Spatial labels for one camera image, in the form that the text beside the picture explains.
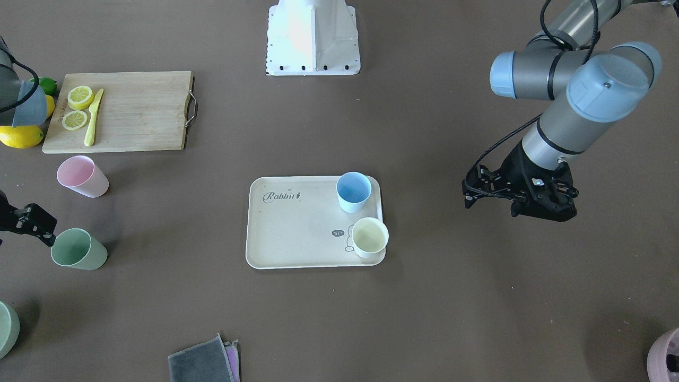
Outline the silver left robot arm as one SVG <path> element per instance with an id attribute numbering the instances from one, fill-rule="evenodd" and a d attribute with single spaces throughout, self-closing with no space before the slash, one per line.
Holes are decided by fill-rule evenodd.
<path id="1" fill-rule="evenodd" d="M 600 29 L 631 1 L 574 1 L 522 51 L 495 58 L 489 80 L 498 96 L 550 101 L 496 171 L 476 164 L 466 177 L 466 207 L 506 198 L 511 215 L 565 222 L 577 215 L 570 162 L 638 106 L 659 79 L 653 46 L 628 42 L 594 53 Z"/>

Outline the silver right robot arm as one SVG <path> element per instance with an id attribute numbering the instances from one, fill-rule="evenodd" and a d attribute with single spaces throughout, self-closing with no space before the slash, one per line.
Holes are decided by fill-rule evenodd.
<path id="1" fill-rule="evenodd" d="M 48 118 L 46 94 L 32 68 L 20 63 L 4 39 L 1 42 L 1 122 L 2 126 L 39 125 Z M 32 203 L 20 209 L 10 205 L 1 192 L 1 230 L 36 237 L 52 247 L 57 220 L 41 206 Z"/>

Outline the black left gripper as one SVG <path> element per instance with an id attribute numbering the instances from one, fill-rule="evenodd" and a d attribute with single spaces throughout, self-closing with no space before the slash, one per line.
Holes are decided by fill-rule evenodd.
<path id="1" fill-rule="evenodd" d="M 558 162 L 553 170 L 534 164 L 518 143 L 502 163 L 499 174 L 510 183 L 511 215 L 565 222 L 577 215 L 570 166 Z"/>

